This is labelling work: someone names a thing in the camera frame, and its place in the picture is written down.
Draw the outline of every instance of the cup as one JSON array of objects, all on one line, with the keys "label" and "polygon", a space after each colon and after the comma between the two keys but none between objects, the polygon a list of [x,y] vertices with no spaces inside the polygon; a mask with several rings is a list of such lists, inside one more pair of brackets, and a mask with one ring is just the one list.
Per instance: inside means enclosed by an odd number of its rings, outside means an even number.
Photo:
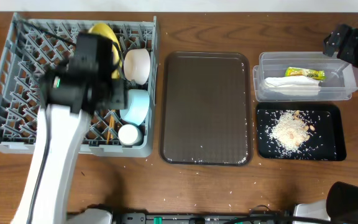
[{"label": "cup", "polygon": [[150,73],[150,55],[146,49],[128,51],[124,60],[124,75],[139,85],[146,83]]},{"label": "cup", "polygon": [[138,146],[143,142],[143,134],[139,128],[125,124],[118,130],[118,139],[123,146]]},{"label": "cup", "polygon": [[149,111],[150,96],[146,90],[128,90],[128,109],[120,110],[121,119],[138,126],[142,124]]}]

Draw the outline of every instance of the plastic bin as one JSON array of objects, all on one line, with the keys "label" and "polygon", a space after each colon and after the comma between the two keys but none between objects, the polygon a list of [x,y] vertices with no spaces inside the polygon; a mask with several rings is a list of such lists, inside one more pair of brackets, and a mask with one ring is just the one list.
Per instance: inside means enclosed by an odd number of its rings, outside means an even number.
[{"label": "plastic bin", "polygon": [[[265,78],[284,77],[288,67],[324,70],[326,79],[319,87],[267,87]],[[358,68],[321,52],[267,52],[260,54],[259,66],[253,69],[255,97],[266,101],[336,101],[349,100],[358,90]]]},{"label": "plastic bin", "polygon": [[[96,156],[147,157],[153,148],[155,81],[158,69],[159,29],[157,18],[153,22],[113,22],[113,21],[74,21],[31,19],[31,22],[60,37],[76,42],[81,31],[87,31],[94,24],[103,22],[109,25],[120,41],[123,54],[130,49],[145,48],[150,53],[151,67],[148,82],[141,86],[148,91],[150,107],[145,121],[139,126],[144,133],[140,146],[124,147],[118,138],[107,144],[107,133],[117,133],[109,129],[109,118],[114,116],[118,124],[122,121],[110,110],[95,114],[84,138],[80,153]],[[0,61],[0,151],[4,153],[32,154],[37,137],[37,112],[39,94],[37,77],[46,67],[54,67],[59,60],[74,53],[73,46],[61,40],[26,26],[16,31],[13,23]]]}]

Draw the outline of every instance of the black tray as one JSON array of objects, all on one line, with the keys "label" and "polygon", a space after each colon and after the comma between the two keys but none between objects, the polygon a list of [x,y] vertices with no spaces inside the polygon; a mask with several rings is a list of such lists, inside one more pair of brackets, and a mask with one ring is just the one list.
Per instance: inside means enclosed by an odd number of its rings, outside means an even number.
[{"label": "black tray", "polygon": [[229,53],[165,61],[160,155],[171,164],[241,166],[252,157],[249,64]]},{"label": "black tray", "polygon": [[[299,148],[301,153],[292,153],[282,157],[276,141],[266,133],[266,125],[272,127],[273,119],[280,117],[280,111],[308,111],[309,118],[316,128],[313,136]],[[346,147],[342,128],[341,112],[337,106],[311,103],[259,103],[257,112],[257,148],[259,154],[269,159],[305,159],[343,161],[346,158]]]}]

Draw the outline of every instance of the white napkin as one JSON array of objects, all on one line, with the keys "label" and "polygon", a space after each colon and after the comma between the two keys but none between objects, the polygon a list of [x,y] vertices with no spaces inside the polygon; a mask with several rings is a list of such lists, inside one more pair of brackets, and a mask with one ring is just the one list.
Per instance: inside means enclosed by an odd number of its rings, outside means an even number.
[{"label": "white napkin", "polygon": [[[315,96],[320,91],[319,80],[303,75],[292,77],[269,77],[264,81],[264,86],[270,91],[293,96]],[[302,88],[302,90],[291,90],[291,88]]]}]

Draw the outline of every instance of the brown tray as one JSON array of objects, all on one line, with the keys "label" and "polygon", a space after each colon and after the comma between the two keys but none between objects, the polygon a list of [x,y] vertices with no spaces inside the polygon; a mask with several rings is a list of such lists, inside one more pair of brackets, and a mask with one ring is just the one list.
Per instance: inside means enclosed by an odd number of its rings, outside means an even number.
[{"label": "brown tray", "polygon": [[173,52],[165,62],[160,155],[171,164],[241,166],[252,157],[249,63]]}]

